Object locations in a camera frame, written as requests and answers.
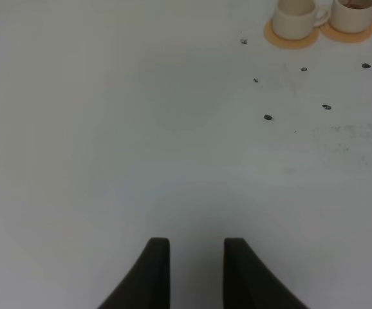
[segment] white surface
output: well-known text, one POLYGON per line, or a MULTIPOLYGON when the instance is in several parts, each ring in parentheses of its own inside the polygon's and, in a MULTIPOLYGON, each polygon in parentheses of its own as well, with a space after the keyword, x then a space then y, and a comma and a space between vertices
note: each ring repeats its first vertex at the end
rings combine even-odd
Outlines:
POLYGON ((0 309, 96 308, 151 236, 174 309, 221 308, 226 236, 372 309, 372 38, 280 50, 267 0, 40 2, 0 0, 0 309))

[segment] orange coaster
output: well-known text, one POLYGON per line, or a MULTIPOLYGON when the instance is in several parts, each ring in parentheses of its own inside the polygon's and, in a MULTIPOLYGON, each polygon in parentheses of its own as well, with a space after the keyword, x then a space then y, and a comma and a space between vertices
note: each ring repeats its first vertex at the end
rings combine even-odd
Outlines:
POLYGON ((264 35, 270 44, 273 44, 277 47, 290 50, 300 50, 301 48, 309 47, 316 42, 317 38, 319 37, 319 29, 314 28, 312 33, 304 39, 298 41, 288 41, 278 37, 275 34, 275 32, 272 30, 272 20, 269 20, 265 25, 264 35))
POLYGON ((359 43, 367 40, 372 36, 372 23, 371 25, 364 31, 359 33, 344 33, 340 32, 334 27, 330 25, 330 23, 326 23, 321 26, 321 32, 327 36, 329 39, 343 42, 343 43, 359 43))

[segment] coffee cup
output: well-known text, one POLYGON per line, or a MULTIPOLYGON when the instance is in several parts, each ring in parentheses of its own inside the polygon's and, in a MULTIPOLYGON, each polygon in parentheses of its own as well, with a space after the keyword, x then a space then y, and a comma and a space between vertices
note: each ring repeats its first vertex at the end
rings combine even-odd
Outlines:
POLYGON ((329 23, 345 33, 358 33, 372 23, 372 0, 333 0, 329 23))
POLYGON ((285 40, 301 40, 330 18, 330 6, 315 0, 279 0, 272 19, 272 29, 285 40))

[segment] cup handle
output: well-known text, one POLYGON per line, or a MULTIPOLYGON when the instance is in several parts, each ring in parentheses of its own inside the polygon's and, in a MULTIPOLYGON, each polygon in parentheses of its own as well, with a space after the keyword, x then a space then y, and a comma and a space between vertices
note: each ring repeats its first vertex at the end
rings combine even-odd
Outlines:
POLYGON ((322 26, 325 22, 328 21, 330 18, 330 13, 331 13, 331 6, 330 5, 319 5, 318 10, 319 11, 324 11, 323 15, 320 16, 316 21, 315 24, 313 25, 314 27, 319 27, 322 26))

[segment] white table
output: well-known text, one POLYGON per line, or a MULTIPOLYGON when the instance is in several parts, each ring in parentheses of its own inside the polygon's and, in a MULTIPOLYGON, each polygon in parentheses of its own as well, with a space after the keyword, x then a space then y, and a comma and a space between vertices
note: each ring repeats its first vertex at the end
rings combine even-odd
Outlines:
POLYGON ((372 38, 280 50, 268 0, 38 2, 0 0, 0 309, 96 308, 152 236, 174 309, 221 308, 228 236, 311 308, 372 309, 372 38))

